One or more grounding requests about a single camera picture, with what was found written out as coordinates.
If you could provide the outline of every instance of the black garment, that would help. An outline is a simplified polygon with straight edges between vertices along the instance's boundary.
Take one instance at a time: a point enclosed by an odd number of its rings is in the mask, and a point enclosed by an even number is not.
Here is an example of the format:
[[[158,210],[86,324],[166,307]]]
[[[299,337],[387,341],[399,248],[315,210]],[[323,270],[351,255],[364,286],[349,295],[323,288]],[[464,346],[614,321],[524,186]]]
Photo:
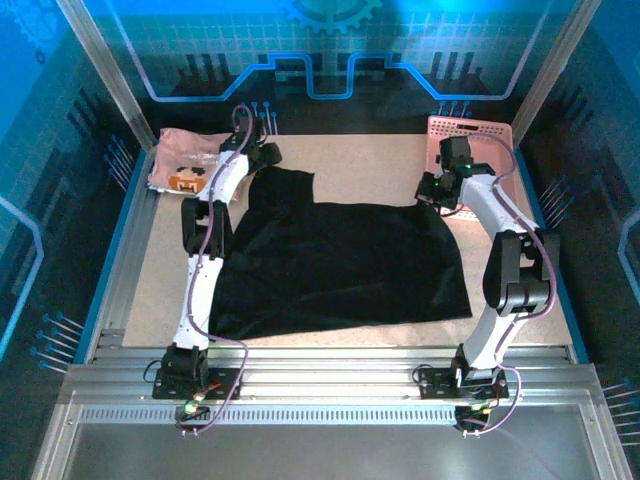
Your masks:
[[[234,339],[471,316],[444,221],[412,207],[313,203],[313,175],[270,167],[251,184],[211,308]]]

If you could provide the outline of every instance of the beige tabletop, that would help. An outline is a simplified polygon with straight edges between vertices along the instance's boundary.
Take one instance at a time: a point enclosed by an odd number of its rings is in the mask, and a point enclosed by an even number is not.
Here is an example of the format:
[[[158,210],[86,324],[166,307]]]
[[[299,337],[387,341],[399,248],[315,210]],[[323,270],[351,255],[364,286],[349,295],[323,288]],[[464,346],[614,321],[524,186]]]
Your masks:
[[[271,137],[282,152],[279,165],[315,173],[316,202],[415,204],[414,194],[425,168],[426,135],[296,135]],[[515,201],[530,208],[519,176]],[[171,343],[180,319],[186,286],[186,254],[182,249],[182,197],[163,194],[153,223],[124,336],[130,347],[164,347]],[[248,185],[229,208],[233,227],[248,205]],[[358,327],[326,332],[279,335],[248,342],[273,346],[450,346],[464,342],[484,308],[482,275],[491,243],[479,223],[446,220],[460,248],[473,318],[404,325]],[[569,344],[561,307],[525,325],[517,343]]]

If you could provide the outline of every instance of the pink cloth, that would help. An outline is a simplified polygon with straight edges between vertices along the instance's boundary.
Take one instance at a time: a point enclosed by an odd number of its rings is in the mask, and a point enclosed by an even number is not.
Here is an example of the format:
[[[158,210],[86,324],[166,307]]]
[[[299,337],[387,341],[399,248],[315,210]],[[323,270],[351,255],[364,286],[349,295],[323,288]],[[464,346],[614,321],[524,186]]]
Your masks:
[[[149,188],[188,195],[198,193],[215,171],[220,145],[229,135],[199,135],[179,128],[163,128],[149,174]]]

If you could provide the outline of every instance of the cartoon face print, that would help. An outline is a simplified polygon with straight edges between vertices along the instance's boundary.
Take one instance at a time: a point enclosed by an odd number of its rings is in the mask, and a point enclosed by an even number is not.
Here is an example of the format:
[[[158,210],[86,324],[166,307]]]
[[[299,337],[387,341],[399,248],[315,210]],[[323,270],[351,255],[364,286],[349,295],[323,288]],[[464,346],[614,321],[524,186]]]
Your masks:
[[[198,193],[207,184],[205,169],[200,167],[178,167],[169,177],[169,187],[180,192]]]

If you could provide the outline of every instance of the gear logo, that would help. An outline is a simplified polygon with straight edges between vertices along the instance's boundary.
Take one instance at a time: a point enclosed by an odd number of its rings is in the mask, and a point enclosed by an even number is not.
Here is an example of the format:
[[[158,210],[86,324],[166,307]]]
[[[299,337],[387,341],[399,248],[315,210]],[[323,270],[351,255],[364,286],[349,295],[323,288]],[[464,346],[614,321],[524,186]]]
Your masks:
[[[10,14],[20,31],[36,47],[36,60],[44,63],[43,47],[55,39],[58,14],[54,0],[0,0],[0,15]]]
[[[359,28],[363,19],[371,20],[371,11],[382,7],[381,0],[283,0],[290,20],[298,20],[300,28],[311,27],[315,33],[328,35],[347,33],[348,27]]]

